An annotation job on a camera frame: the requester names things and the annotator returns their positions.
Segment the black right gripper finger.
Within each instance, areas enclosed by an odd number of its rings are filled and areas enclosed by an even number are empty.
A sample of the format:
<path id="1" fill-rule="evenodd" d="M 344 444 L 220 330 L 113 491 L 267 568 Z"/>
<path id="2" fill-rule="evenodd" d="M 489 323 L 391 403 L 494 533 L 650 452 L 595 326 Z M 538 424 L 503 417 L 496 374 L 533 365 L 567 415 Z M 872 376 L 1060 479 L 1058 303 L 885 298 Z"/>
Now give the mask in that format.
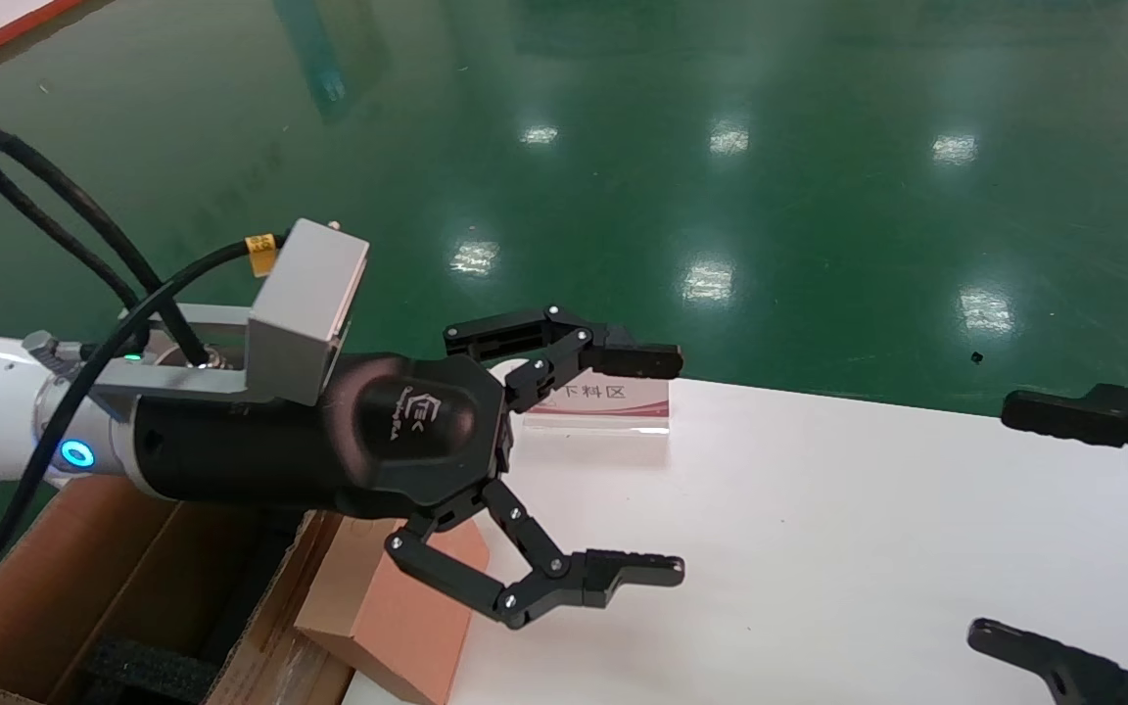
<path id="1" fill-rule="evenodd" d="M 1070 439 L 1083 446 L 1128 446 L 1128 387 L 1098 384 L 1079 398 L 1030 390 L 1008 393 L 1003 402 L 1006 428 Z"/>
<path id="2" fill-rule="evenodd" d="M 1128 704 L 1128 669 L 1098 653 L 993 619 L 971 622 L 967 645 L 1036 675 L 1057 704 Z"/>

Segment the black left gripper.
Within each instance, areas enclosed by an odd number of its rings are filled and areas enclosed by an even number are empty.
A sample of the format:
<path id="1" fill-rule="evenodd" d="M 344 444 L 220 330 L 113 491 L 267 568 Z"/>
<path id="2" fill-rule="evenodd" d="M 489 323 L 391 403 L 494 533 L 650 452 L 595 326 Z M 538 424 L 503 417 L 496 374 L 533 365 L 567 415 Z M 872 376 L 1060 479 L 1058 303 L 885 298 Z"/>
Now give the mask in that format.
<path id="1" fill-rule="evenodd" d="M 603 610 L 625 585 L 675 588 L 677 556 L 565 554 L 496 477 L 505 393 L 470 356 L 345 355 L 314 405 L 142 398 L 140 482 L 162 497 L 407 519 L 385 541 L 408 578 L 510 631 L 559 607 Z M 505 585 L 428 544 L 487 512 L 528 563 Z"/>

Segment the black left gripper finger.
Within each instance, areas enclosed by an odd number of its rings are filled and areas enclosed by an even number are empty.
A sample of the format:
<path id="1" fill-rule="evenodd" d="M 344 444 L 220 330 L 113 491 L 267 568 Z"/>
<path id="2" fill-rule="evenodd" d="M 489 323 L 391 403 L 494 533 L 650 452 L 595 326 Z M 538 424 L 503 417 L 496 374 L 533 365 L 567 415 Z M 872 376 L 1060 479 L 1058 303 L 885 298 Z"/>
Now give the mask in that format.
<path id="1" fill-rule="evenodd" d="M 682 371 L 676 345 L 633 340 L 617 324 L 559 306 L 476 318 L 446 328 L 447 355 L 521 358 L 504 376 L 506 407 L 529 412 L 667 412 L 667 384 Z"/>

